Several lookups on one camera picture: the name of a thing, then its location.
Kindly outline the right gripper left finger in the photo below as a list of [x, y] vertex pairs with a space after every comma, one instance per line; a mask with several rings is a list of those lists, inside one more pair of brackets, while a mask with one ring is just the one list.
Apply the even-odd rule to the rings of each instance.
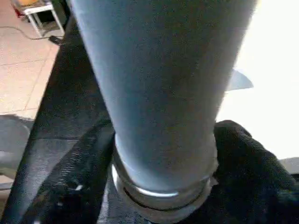
[[95, 224], [112, 160], [114, 128], [98, 121], [54, 166], [22, 224]]

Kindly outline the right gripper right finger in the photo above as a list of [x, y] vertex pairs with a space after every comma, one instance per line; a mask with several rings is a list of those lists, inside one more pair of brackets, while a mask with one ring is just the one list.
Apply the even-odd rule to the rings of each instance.
[[217, 184], [186, 224], [296, 224], [299, 184], [277, 157], [238, 123], [215, 124]]

